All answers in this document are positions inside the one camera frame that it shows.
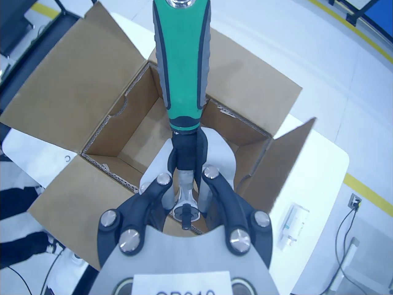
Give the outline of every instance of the blue panel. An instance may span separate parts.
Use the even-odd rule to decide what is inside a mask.
[[[393,36],[393,0],[379,0],[365,14]]]

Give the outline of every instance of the sneaker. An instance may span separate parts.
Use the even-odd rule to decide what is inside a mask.
[[[60,252],[65,249],[65,246],[50,234],[48,234],[48,243],[46,253],[60,254]]]
[[[38,196],[41,195],[45,191],[45,188],[42,187],[41,185],[35,186],[34,188],[35,188],[35,191]]]

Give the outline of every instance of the label sticker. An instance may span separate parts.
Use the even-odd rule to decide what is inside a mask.
[[[137,274],[132,295],[232,295],[229,271]]]

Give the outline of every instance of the yellow floor line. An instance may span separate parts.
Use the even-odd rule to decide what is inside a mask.
[[[47,16],[51,19],[54,19],[55,17],[57,17],[57,15],[60,13],[60,11],[56,11],[50,7],[44,6],[43,4],[36,2],[35,4],[33,4],[33,6],[31,7],[31,10],[34,10],[36,12],[38,12],[39,14],[43,14],[44,16]]]
[[[321,4],[320,2],[318,2],[316,0],[315,0],[314,4],[316,4],[317,6],[321,5],[320,7],[323,9],[325,8],[325,6],[323,4]],[[43,14],[51,19],[55,18],[59,14],[59,11],[56,11],[50,7],[44,6],[43,4],[38,3],[38,2],[32,6],[32,10],[34,10],[40,14]],[[335,14],[330,9],[328,9],[328,11],[329,11],[328,12],[329,14],[332,13],[333,17],[335,17],[339,21],[341,21],[341,18],[337,14]],[[344,19],[342,19],[342,20],[345,25],[348,24],[346,20],[344,20]],[[350,25],[350,24],[348,24],[348,25],[351,30],[356,29],[355,27],[352,27],[352,25]],[[383,199],[381,196],[379,196],[376,192],[372,191],[369,187],[362,184],[360,181],[358,181],[356,178],[351,176],[349,173],[346,174],[346,176],[344,178],[344,183],[348,187],[352,188],[355,192],[360,194],[362,197],[368,199],[370,202],[372,202],[378,208],[382,209],[384,212],[386,212],[387,214],[389,214],[390,216],[393,217],[393,205],[390,204],[385,199]]]
[[[335,18],[337,21],[340,21],[345,27],[348,29],[352,30],[355,34],[357,34],[359,37],[364,39],[368,44],[370,44],[373,48],[375,48],[380,54],[382,54],[390,63],[393,64],[393,57],[390,56],[383,48],[381,48],[377,43],[375,43],[370,37],[365,35],[363,32],[361,32],[359,29],[351,25],[348,21],[346,21],[344,18],[342,18],[340,15],[336,14],[333,10],[331,10],[328,6],[325,4],[319,2],[318,0],[307,0],[311,2],[312,4],[316,5],[326,13],[330,14],[333,18]]]
[[[372,202],[375,206],[382,209],[385,213],[393,217],[393,205],[389,203],[387,200],[383,199],[379,194],[375,191],[372,191],[365,184],[361,183],[358,179],[351,176],[349,173],[345,175],[344,183],[352,188],[356,193],[363,196],[370,202]]]

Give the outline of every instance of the black cable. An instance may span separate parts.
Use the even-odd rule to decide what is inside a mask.
[[[42,284],[42,288],[41,288],[41,291],[40,291],[40,295],[42,295],[42,292],[43,292],[44,287],[45,287],[45,284],[46,284],[46,280],[48,279],[48,276],[49,276],[50,271],[52,270],[52,267],[54,266],[56,260],[60,257],[60,254],[63,253],[63,251],[64,251],[64,249],[60,251],[60,253],[56,256],[55,260],[52,262],[52,265],[50,266],[50,268],[49,268],[49,270],[48,270],[48,273],[46,274],[44,283]]]
[[[30,288],[29,288],[29,285],[28,285],[27,282],[24,280],[24,278],[21,276],[21,274],[18,273],[14,268],[11,268],[10,266],[8,266],[7,268],[10,268],[15,274],[17,274],[17,275],[23,280],[23,282],[25,283],[25,285],[26,285],[26,287],[27,287],[27,290],[29,291],[30,295],[33,295],[33,294],[31,293],[31,290],[30,290]]]
[[[334,244],[335,244],[335,246],[334,246],[334,251],[335,251],[335,253],[336,253],[336,260],[337,260],[337,263],[339,264],[339,267],[338,267],[338,268],[339,268],[339,270],[341,270],[341,271],[342,271],[342,269],[341,269],[340,260],[339,260],[339,258],[338,258],[338,251],[337,251],[338,233],[340,232],[341,226],[343,225],[343,223],[345,222],[345,220],[347,219],[347,217],[348,217],[349,215],[351,215],[351,213],[352,213],[354,210],[355,210],[355,208],[352,208],[351,211],[347,214],[347,216],[345,216],[345,218],[342,220],[342,222],[341,222],[340,225],[338,226],[338,230],[337,230],[337,233],[336,233],[336,239],[335,239],[335,241],[334,241]]]
[[[345,220],[348,218],[348,216],[349,216],[353,211],[355,211],[355,213],[354,213],[354,215],[353,215],[353,218],[352,218],[351,225],[349,226],[349,229],[347,230],[347,233],[345,234],[345,238],[344,238],[344,242],[345,242],[345,241],[346,241],[346,237],[347,237],[347,235],[348,235],[348,233],[349,233],[349,230],[350,230],[351,227],[352,227],[353,220],[355,219],[355,215],[356,215],[356,212],[358,211],[358,209],[359,209],[359,205],[358,205],[357,207],[355,207],[355,208],[352,208],[352,210],[344,217],[344,219],[341,221],[340,225],[338,226],[338,230],[337,230],[337,233],[336,233],[336,242],[335,242],[335,247],[334,247],[334,250],[335,250],[335,252],[336,252],[336,259],[337,259],[337,263],[338,263],[338,268],[337,268],[335,274],[333,275],[333,278],[330,280],[329,285],[324,289],[323,292],[319,293],[318,295],[323,295],[323,294],[325,294],[325,293],[329,290],[329,288],[330,288],[331,285],[333,284],[333,281],[334,281],[334,279],[335,279],[335,277],[336,277],[338,271],[340,271],[340,270],[342,271],[344,277],[345,277],[349,282],[351,282],[351,283],[354,284],[356,287],[358,287],[363,293],[365,293],[365,295],[368,295],[360,286],[356,285],[353,281],[351,281],[351,280],[345,275],[345,273],[343,272],[343,270],[342,270],[342,268],[341,268],[341,266],[342,266],[342,264],[343,264],[343,261],[344,261],[344,258],[345,258],[345,255],[343,256],[342,260],[340,261],[340,260],[338,259],[338,252],[337,252],[337,239],[338,239],[338,233],[340,232],[341,226],[343,225],[343,223],[345,222]]]
[[[356,206],[355,208],[353,208],[353,209],[348,213],[348,215],[349,215],[350,213],[352,213],[352,212],[355,210],[355,212],[353,213],[353,217],[352,217],[351,224],[349,225],[349,228],[348,228],[347,232],[345,233],[345,237],[344,237],[344,253],[343,253],[343,259],[341,260],[341,263],[340,263],[340,261],[338,260],[338,254],[337,254],[337,235],[338,235],[338,232],[340,231],[341,225],[340,225],[340,227],[339,227],[338,230],[337,230],[336,242],[335,242],[335,245],[334,245],[334,249],[335,249],[335,251],[336,251],[337,263],[339,264],[338,268],[339,268],[339,270],[341,270],[341,272],[342,272],[344,278],[345,278],[347,281],[349,281],[352,285],[356,286],[363,294],[368,295],[368,294],[365,292],[365,290],[364,290],[363,288],[361,288],[358,284],[356,284],[354,281],[352,281],[351,279],[348,278],[348,276],[344,273],[344,270],[343,270],[342,267],[341,267],[341,265],[342,265],[342,263],[343,263],[343,261],[344,261],[344,258],[345,258],[345,253],[347,252],[347,251],[345,250],[345,243],[346,243],[346,241],[347,241],[347,236],[348,236],[349,231],[350,231],[351,228],[352,228],[352,224],[353,224],[353,221],[355,220],[355,216],[356,216],[356,213],[358,212],[358,209],[359,209],[359,204],[357,204],[357,206]]]

